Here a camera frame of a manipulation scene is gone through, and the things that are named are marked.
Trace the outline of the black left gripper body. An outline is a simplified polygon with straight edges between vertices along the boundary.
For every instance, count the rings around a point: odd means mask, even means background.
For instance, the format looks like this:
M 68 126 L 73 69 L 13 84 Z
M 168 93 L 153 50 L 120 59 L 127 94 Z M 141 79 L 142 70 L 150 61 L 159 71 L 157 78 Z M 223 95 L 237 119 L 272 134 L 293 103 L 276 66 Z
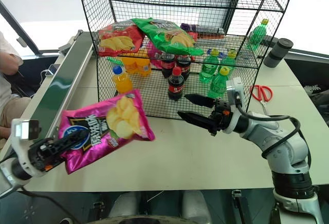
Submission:
M 41 172 L 48 172 L 64 162 L 66 139 L 45 138 L 30 146 L 28 158 L 31 164 Z

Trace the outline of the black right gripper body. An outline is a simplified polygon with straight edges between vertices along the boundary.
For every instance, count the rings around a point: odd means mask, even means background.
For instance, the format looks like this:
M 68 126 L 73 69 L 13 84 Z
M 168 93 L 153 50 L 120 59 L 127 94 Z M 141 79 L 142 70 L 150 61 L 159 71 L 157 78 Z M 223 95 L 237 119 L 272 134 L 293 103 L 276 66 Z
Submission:
M 223 101 L 220 98 L 211 98 L 211 101 L 211 107 L 214 107 L 214 110 L 209 118 L 214 122 L 214 125 L 209 132 L 212 136 L 215 136 L 217 132 L 225 130 L 229 126 L 233 112 L 231 111 L 229 102 Z

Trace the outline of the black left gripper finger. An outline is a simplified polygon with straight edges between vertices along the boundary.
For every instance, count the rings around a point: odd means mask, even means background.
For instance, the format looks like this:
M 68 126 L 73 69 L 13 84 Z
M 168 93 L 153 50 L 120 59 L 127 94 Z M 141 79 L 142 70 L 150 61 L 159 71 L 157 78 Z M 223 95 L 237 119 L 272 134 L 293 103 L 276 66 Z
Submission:
M 68 150 L 78 150 L 87 142 L 90 135 L 89 129 L 80 129 L 70 133 L 58 140 L 59 152 L 63 153 Z

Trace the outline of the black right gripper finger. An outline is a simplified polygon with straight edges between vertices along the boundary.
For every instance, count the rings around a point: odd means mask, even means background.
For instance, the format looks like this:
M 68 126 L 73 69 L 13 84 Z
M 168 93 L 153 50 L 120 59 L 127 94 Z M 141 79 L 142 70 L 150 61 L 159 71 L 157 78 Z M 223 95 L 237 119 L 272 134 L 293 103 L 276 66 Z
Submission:
M 186 94 L 185 98 L 193 104 L 199 106 L 213 107 L 215 104 L 215 100 L 213 98 L 202 96 L 199 94 Z
M 187 123 L 204 128 L 213 129 L 213 120 L 193 111 L 178 111 L 177 114 Z

